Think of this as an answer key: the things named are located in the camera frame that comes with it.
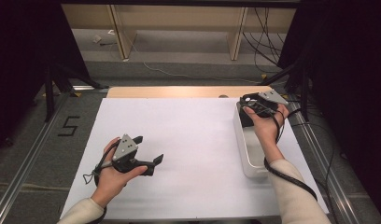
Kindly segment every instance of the black strap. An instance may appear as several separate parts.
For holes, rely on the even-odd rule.
[[[269,162],[267,162],[266,158],[264,159],[264,165],[266,167],[266,170],[268,170],[270,173],[280,177],[280,178],[283,178],[287,181],[289,181],[290,183],[300,187],[301,189],[305,189],[307,192],[309,192],[317,201],[317,195],[316,193],[309,187],[307,186],[304,182],[298,180],[298,179],[295,179],[289,175],[284,175],[283,173],[275,170],[274,168],[272,168],[270,165],[269,165]]]

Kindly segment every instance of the person's left hand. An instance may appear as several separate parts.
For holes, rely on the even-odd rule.
[[[118,137],[112,139],[104,149],[104,152],[106,152],[109,149],[109,147],[112,144],[116,143],[118,140]],[[112,150],[106,156],[105,161],[112,161],[114,152],[115,148],[112,148]],[[127,182],[143,174],[147,170],[147,168],[147,166],[138,166],[135,167],[132,171],[125,174],[118,172],[112,166],[104,168],[101,171],[98,186],[94,194],[92,195],[92,199],[98,205],[105,208],[115,196],[120,194],[121,190],[124,186],[126,186]]]

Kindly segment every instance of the white container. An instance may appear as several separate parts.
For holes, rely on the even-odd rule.
[[[244,174],[250,178],[267,176],[261,143],[254,133],[254,127],[242,127],[238,104],[234,110],[233,123]]]

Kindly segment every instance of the table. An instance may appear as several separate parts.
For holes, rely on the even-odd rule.
[[[108,206],[106,219],[126,221],[218,220],[278,216],[267,176],[243,173],[233,129],[238,97],[269,87],[115,87],[103,100],[63,212],[95,189],[83,175],[104,144],[126,132],[144,136],[137,158],[164,154],[152,177],[140,176]],[[226,95],[230,98],[218,99]],[[291,128],[279,146],[328,209]]]

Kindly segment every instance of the floor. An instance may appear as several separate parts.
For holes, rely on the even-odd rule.
[[[148,70],[153,70],[156,63],[177,63],[184,64],[186,66],[189,63],[194,64],[217,64],[221,66],[225,65],[253,65],[255,63],[255,71],[258,74],[266,74],[271,76],[273,71],[279,69],[274,67],[272,63],[263,58],[259,54],[254,54],[253,48],[247,43],[245,39],[242,41],[242,45],[239,51],[238,59],[236,61],[230,60],[228,46],[226,43],[226,35],[224,33],[204,33],[204,32],[165,32],[165,31],[140,31],[137,35],[134,43],[134,49],[128,60],[123,60],[118,51],[118,47],[115,44],[115,34],[106,30],[73,30],[74,36],[77,39],[78,46],[81,50],[82,57],[85,62],[112,62],[112,63],[142,63]],[[271,35],[271,41],[276,49],[281,49],[283,43],[281,39],[285,39],[285,35]],[[97,43],[93,42],[95,38],[101,38]],[[262,39],[262,43],[267,44],[266,38]],[[273,56],[273,52],[269,48],[260,48],[260,50],[266,54],[271,60],[275,60],[277,55]],[[176,74],[170,70],[159,71],[167,78],[177,75],[196,76],[197,74]],[[247,85],[253,85],[255,80],[246,80]],[[273,87],[283,91],[283,84],[285,80],[277,81]],[[61,113],[96,113],[98,104],[102,98],[104,98],[104,92],[98,91],[91,94],[84,93],[85,101],[79,105],[76,99],[69,98],[61,108]],[[291,95],[294,101],[297,101],[296,95]],[[43,97],[36,98],[37,101],[43,101]],[[81,108],[87,108],[82,111],[74,112],[74,105]],[[291,104],[292,109],[297,108],[297,104]],[[340,147],[336,144],[334,136],[331,135],[328,125],[325,123],[323,115],[319,113],[318,104],[313,101],[311,97],[308,104],[308,112],[310,122],[305,124],[302,116],[295,114],[295,116],[289,119],[292,130],[297,136],[297,140],[303,150],[303,154],[309,162],[310,169],[318,182],[321,182],[321,193],[326,199],[326,203],[330,203],[329,199],[332,199],[334,213],[330,214],[330,220],[332,223],[381,223],[381,217],[371,202],[368,194],[363,189],[361,183],[352,172],[351,167],[346,162],[345,155],[340,153]],[[10,161],[9,158],[25,158],[30,147],[35,144],[35,139],[39,138],[40,130],[48,129],[45,127],[44,122],[41,121],[41,117],[44,114],[43,104],[36,105],[30,110],[29,119],[25,120],[19,127],[19,130],[15,133],[15,139],[17,142],[23,142],[22,149],[18,151],[7,150],[0,152],[0,161]],[[58,117],[58,123],[63,123],[67,116]],[[63,169],[63,166],[74,166],[72,169],[76,169],[75,162],[66,163],[71,161],[69,157],[76,157],[78,159],[82,156],[82,146],[84,146],[88,140],[88,131],[92,128],[92,121],[83,121],[87,128],[82,129],[82,135],[79,138],[73,138],[67,143],[63,143],[67,147],[76,148],[73,154],[65,155],[60,158],[61,162],[55,163],[49,160],[35,160],[31,163],[35,167],[49,167],[51,169],[34,169],[30,174],[26,174],[27,184],[37,182],[38,186],[31,184],[23,186],[20,190],[19,196],[13,203],[12,208],[7,217],[6,223],[20,223],[21,218],[26,220],[23,223],[38,222],[35,214],[27,214],[25,206],[32,206],[32,202],[35,199],[39,199],[38,203],[52,205],[53,202],[59,202],[64,204],[65,194],[68,191],[68,187],[71,183],[67,180],[62,180],[56,172]],[[50,130],[49,135],[57,135],[57,132],[62,131]],[[54,142],[50,142],[49,139],[42,142],[45,147],[54,147]],[[52,158],[56,157],[54,150],[43,150],[40,152],[40,158]],[[11,164],[10,166],[4,166],[4,162],[0,162],[0,197],[4,195],[8,187],[8,183],[13,177],[16,177],[16,173],[20,167],[20,163]],[[329,174],[326,175],[326,171],[329,167]],[[49,182],[44,183],[43,179],[49,179]],[[41,189],[40,186],[57,186],[56,189]],[[57,190],[55,194],[50,194],[52,190]],[[48,220],[44,223],[51,223],[51,217],[56,217],[60,214],[60,207],[56,211],[49,210],[45,216]],[[224,221],[225,223],[238,223],[242,221]],[[279,217],[266,217],[260,220],[261,223],[280,223]]]

